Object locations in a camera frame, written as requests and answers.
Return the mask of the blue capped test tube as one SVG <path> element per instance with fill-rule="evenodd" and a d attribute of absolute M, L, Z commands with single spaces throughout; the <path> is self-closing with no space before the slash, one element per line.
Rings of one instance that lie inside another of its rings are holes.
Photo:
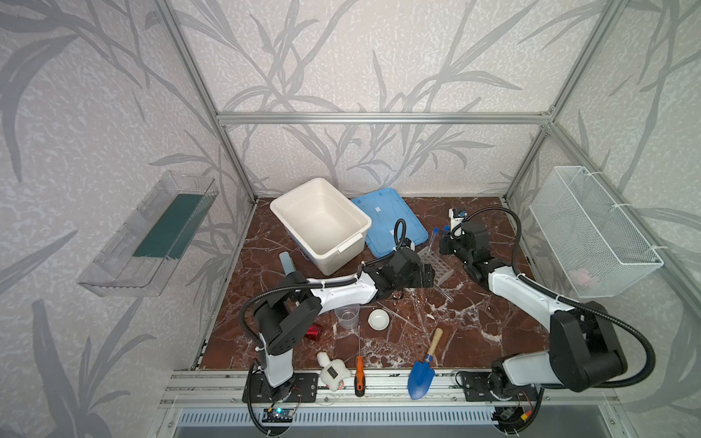
<path fill-rule="evenodd" d="M 439 245 L 441 238 L 441 229 L 435 227 L 429 240 L 428 255 L 429 257 L 437 257 L 439 255 Z"/>

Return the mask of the clear acrylic test tube rack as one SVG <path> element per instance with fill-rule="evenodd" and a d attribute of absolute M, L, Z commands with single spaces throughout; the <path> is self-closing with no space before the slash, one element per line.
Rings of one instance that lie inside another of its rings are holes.
<path fill-rule="evenodd" d="M 440 255 L 433 252 L 428 247 L 425 247 L 419 251 L 418 255 L 424 264 L 432 266 L 432 269 L 434 270 L 435 287 L 441 287 L 445 281 L 452 277 L 454 269 L 443 261 L 443 258 L 440 257 Z"/>

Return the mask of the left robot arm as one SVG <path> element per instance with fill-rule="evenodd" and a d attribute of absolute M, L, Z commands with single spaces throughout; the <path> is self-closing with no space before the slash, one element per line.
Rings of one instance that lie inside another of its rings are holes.
<path fill-rule="evenodd" d="M 278 286 L 253 297 L 239 323 L 262 359 L 259 370 L 277 389 L 292 382 L 292 352 L 322 314 L 352 305 L 390 299 L 408 288 L 432 288 L 436 270 L 418 253 L 401 247 L 346 277 L 312 279 L 294 271 Z"/>

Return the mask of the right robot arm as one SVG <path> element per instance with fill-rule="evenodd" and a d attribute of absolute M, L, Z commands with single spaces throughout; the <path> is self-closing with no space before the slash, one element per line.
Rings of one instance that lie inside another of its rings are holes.
<path fill-rule="evenodd" d="M 627 372 L 613 323 L 604 317 L 606 309 L 593 303 L 585 311 L 545 295 L 518 268 L 491 254 L 484 224 L 446 226 L 439 251 L 457 257 L 474 283 L 507 299 L 549 333 L 547 350 L 493 362 L 487 384 L 497 396 L 542 384 L 583 392 Z"/>

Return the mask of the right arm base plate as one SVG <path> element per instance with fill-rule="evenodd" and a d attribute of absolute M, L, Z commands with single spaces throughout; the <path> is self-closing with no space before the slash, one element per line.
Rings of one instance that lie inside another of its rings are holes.
<path fill-rule="evenodd" d="M 536 403 L 538 388 L 533 385 L 517 386 L 498 372 L 456 373 L 456 384 L 462 389 L 467 402 Z"/>

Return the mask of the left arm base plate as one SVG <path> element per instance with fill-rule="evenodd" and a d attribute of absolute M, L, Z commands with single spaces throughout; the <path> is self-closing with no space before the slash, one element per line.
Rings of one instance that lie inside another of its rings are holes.
<path fill-rule="evenodd" d="M 263 372 L 256 370 L 246 380 L 244 403 L 314 403 L 319 388 L 319 374 L 295 372 L 279 387 L 272 387 Z"/>

